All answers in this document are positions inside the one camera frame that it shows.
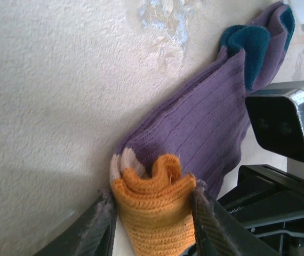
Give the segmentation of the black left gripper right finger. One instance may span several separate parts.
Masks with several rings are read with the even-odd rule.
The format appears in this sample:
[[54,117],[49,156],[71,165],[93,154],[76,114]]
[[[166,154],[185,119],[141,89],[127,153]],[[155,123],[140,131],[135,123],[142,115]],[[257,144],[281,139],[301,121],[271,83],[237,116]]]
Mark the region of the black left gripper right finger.
[[278,255],[231,216],[198,183],[190,198],[198,255]]

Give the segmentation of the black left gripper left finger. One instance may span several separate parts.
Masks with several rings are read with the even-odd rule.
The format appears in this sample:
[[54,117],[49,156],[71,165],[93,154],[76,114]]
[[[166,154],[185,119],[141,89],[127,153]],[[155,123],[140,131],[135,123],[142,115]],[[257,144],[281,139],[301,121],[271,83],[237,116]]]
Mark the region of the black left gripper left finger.
[[69,228],[35,255],[112,255],[116,221],[115,198],[111,190],[106,189]]

